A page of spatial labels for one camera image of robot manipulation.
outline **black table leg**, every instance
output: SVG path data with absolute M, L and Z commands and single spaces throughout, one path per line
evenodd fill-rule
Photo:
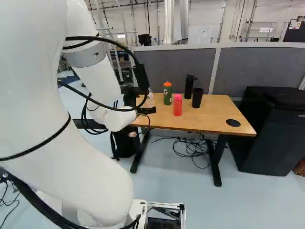
M 214 179 L 214 185 L 216 187 L 221 187 L 222 182 L 221 182 L 221 176 L 220 176 L 218 164 L 224 153 L 224 148 L 225 148 L 227 139 L 226 139 L 225 135 L 219 135 L 215 148 L 214 148 L 213 142 L 211 140 L 206 140 L 206 142 L 209 147 L 209 155 L 210 155 L 210 160 L 211 160 L 211 169 L 212 169 L 212 174 L 213 174 L 213 179 Z
M 147 131 L 144 134 L 144 138 L 142 140 L 142 142 L 140 142 L 140 138 L 139 135 L 137 135 L 136 137 L 134 137 L 134 145 L 136 147 L 136 155 L 133 159 L 133 163 L 132 166 L 130 168 L 130 172 L 131 173 L 136 173 L 138 170 L 138 166 L 140 165 L 141 162 L 141 158 L 143 156 L 143 153 L 148 145 L 149 142 L 149 138 L 150 138 L 150 132 Z

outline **wooden table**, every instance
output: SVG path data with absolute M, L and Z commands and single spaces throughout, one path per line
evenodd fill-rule
M 222 182 L 218 164 L 226 145 L 227 136 L 255 136 L 255 130 L 227 95 L 203 95 L 201 107 L 198 109 L 192 108 L 191 99 L 183 99 L 182 115 L 179 117 L 173 115 L 173 103 L 170 106 L 164 105 L 162 93 L 153 93 L 153 96 L 157 113 L 148 115 L 151 120 L 150 128 L 197 131 L 219 135 L 215 148 L 209 140 L 207 140 L 207 145 L 214 184 L 220 187 Z M 137 104 L 141 101 L 142 97 L 138 98 Z M 240 127 L 228 125 L 226 121 L 229 119 L 238 121 Z M 132 125 L 147 127 L 148 119 L 145 116 L 139 116 Z M 146 132 L 143 139 L 145 144 L 148 142 L 148 138 L 149 132 Z M 145 147 L 142 148 L 141 153 L 136 155 L 131 172 L 135 173 L 137 171 L 144 149 Z

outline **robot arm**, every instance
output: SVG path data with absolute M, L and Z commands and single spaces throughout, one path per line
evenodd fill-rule
M 129 212 L 132 180 L 125 169 L 93 148 L 73 122 L 67 122 L 68 114 L 57 91 L 56 73 L 62 48 L 79 43 L 65 42 L 65 37 L 97 34 L 84 6 L 82 0 L 2 2 L 0 17 L 8 23 L 0 23 L 0 118 L 5 120 L 0 157 L 25 152 L 68 123 L 49 143 L 1 165 L 31 187 L 82 209 L 103 226 L 111 226 L 121 222 Z M 100 58 L 95 64 L 92 61 L 96 58 L 90 58 L 90 62 L 88 59 L 93 49 L 101 50 L 94 53 Z M 102 50 L 100 42 L 90 42 L 65 52 L 93 98 L 109 103 L 118 99 L 121 92 Z M 101 108 L 97 111 L 100 113 L 92 114 L 95 120 L 112 130 L 135 117 L 123 117 L 119 127 L 112 127 L 111 118 L 107 123 L 110 111 Z
M 83 0 L 67 0 L 67 37 L 96 36 L 98 31 Z M 63 51 L 68 63 L 83 80 L 92 98 L 109 104 L 121 96 L 120 85 L 101 41 L 66 41 Z M 88 102 L 91 117 L 111 131 L 119 131 L 137 117 L 136 111 L 116 112 Z

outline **cubicle wall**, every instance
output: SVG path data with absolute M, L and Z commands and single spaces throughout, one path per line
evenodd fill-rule
M 305 48 L 222 48 L 214 94 L 241 97 L 246 86 L 299 87 Z
M 233 43 L 139 47 L 134 51 L 154 92 L 173 83 L 183 93 L 187 73 L 199 78 L 205 93 L 242 97 L 246 86 L 302 88 L 305 84 L 305 44 Z
M 184 93 L 185 78 L 193 73 L 199 80 L 194 86 L 202 87 L 205 93 L 213 69 L 216 48 L 180 49 L 134 52 L 145 70 L 153 92 L 163 92 L 166 81 L 172 83 L 173 93 Z

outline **orange bottle cap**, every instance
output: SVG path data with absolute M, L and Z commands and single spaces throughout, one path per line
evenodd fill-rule
M 170 83 L 168 81 L 164 83 L 164 87 L 171 87 L 171 86 L 172 86 L 172 83 Z

